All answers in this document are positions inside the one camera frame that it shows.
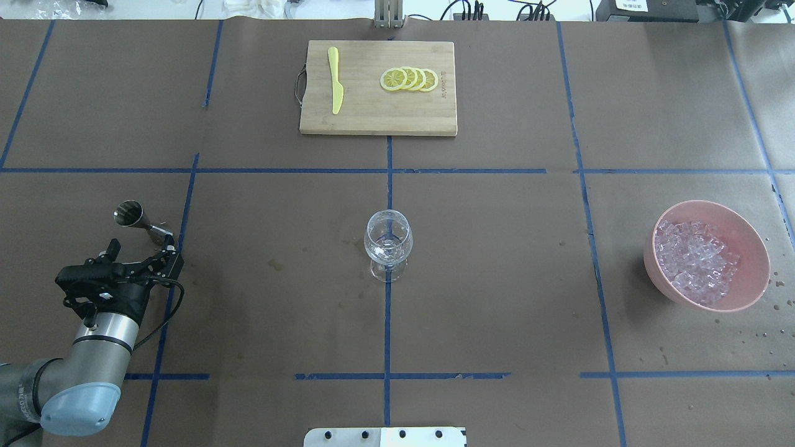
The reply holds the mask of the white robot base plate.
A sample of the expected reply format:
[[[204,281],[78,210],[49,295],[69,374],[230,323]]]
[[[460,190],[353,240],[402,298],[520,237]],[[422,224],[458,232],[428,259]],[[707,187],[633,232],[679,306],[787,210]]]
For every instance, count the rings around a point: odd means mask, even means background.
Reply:
[[[316,428],[304,436],[304,446],[467,446],[459,427]]]

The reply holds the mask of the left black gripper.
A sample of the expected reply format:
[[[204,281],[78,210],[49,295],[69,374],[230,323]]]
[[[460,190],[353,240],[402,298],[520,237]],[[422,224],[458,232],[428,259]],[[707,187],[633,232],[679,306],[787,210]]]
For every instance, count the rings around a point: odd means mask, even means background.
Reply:
[[[173,246],[128,265],[116,263],[120,251],[120,241],[112,238],[99,261],[66,266],[57,274],[55,283],[65,292],[63,305],[79,318],[94,318],[100,312],[142,318],[153,285],[177,285],[184,258]]]

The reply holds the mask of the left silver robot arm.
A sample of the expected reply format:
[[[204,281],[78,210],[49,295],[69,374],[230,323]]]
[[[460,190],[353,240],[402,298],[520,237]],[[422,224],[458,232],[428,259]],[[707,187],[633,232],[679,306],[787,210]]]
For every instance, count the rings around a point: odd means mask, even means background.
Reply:
[[[2,364],[2,445],[40,446],[39,431],[59,436],[97,435],[121,399],[132,354],[154,287],[178,289],[184,260],[172,235],[155,255],[120,263],[121,243],[56,276],[63,305],[80,319],[65,358]]]

